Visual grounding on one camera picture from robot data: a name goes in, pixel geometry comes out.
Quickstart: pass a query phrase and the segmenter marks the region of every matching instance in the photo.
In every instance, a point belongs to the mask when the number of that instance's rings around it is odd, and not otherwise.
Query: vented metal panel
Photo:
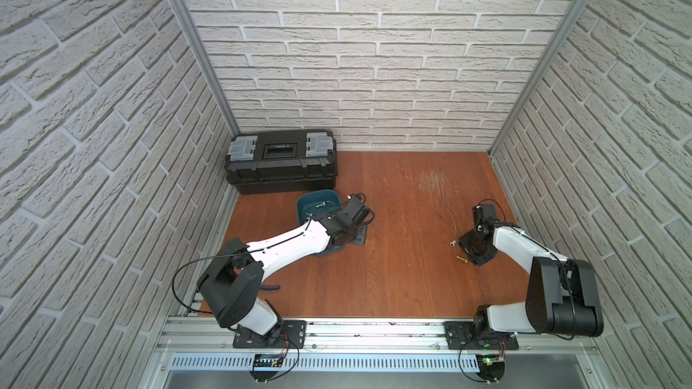
[[[171,371],[176,370],[252,370],[255,353],[176,353]],[[349,372],[460,372],[458,354],[334,354],[301,352],[293,371]],[[281,367],[255,370],[287,370],[297,355],[289,353]],[[464,372],[478,372],[474,354],[462,354]]]

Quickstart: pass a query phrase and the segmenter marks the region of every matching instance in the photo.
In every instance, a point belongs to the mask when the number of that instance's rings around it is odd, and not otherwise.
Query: black bracket
[[[368,234],[368,224],[361,224],[356,229],[356,238],[354,238],[351,243],[353,245],[364,246],[365,245],[365,235]]]
[[[449,350],[500,350],[500,342],[504,341],[506,350],[519,350],[519,343],[513,334],[488,331],[474,338],[473,329],[472,321],[444,322],[447,348]]]
[[[238,325],[233,339],[233,348],[279,348],[284,347],[285,339],[283,333],[289,337],[291,344],[289,349],[303,348],[305,345],[305,320],[284,320],[278,336],[271,334],[259,335],[247,327]]]

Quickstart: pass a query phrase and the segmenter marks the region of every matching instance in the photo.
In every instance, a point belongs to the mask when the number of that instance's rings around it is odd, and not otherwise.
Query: black motor housing
[[[574,312],[572,301],[563,289],[572,290]],[[603,315],[593,266],[584,260],[558,262],[552,258],[534,257],[526,295],[526,314],[531,326],[540,334],[600,335]]]

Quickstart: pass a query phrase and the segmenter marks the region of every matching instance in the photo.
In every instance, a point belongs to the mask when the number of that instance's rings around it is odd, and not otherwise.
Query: aluminum frame
[[[307,322],[301,352],[333,354],[408,354],[448,357],[445,321],[470,318],[326,318],[299,317]],[[280,349],[234,349],[235,334],[220,328],[213,317],[169,317],[154,348],[140,389],[161,389],[177,353],[279,352]],[[516,354],[573,354],[591,389],[613,389],[615,383],[590,337],[565,341],[548,334],[517,334]],[[467,354],[497,354],[497,350],[464,349]]]
[[[529,80],[524,84],[524,88],[519,92],[516,102],[509,111],[505,122],[502,124],[500,131],[497,133],[497,137],[493,140],[493,143],[488,150],[488,155],[492,158],[495,153],[500,149],[502,143],[505,141],[509,135],[509,131],[514,126],[519,114],[524,110],[524,105],[528,102],[531,94],[541,82],[543,75],[548,71],[553,60],[557,56],[558,52],[567,41],[567,37],[574,29],[577,20],[581,17],[581,13],[586,9],[586,5],[591,0],[572,0],[565,11],[563,19],[558,24],[558,27],[553,32],[553,36],[548,41],[548,45],[543,50],[541,57],[538,59],[536,67],[533,68]]]
[[[192,54],[194,54],[195,59],[197,59],[199,69],[202,71],[202,75],[209,85],[209,90],[212,92],[212,96],[214,97],[214,101],[216,101],[217,106],[219,106],[221,116],[223,116],[223,120],[229,127],[230,133],[233,136],[240,134],[240,128],[238,127],[238,123],[233,116],[233,111],[230,109],[229,100],[226,99],[226,93],[221,87],[221,82],[219,81],[219,77],[214,70],[212,61],[209,58],[209,53],[207,53],[206,48],[204,48],[204,43],[202,42],[202,38],[197,31],[197,26],[192,19],[190,9],[187,8],[186,1],[168,0],[168,2],[171,4],[173,14],[175,14],[175,16],[178,18],[178,23],[183,31],[183,35],[185,35],[188,43],[190,44],[190,50],[192,50]]]

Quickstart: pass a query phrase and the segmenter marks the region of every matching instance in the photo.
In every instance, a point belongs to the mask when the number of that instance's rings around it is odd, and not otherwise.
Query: toolbox handle
[[[272,158],[294,158],[298,151],[298,143],[265,144],[263,160]]]

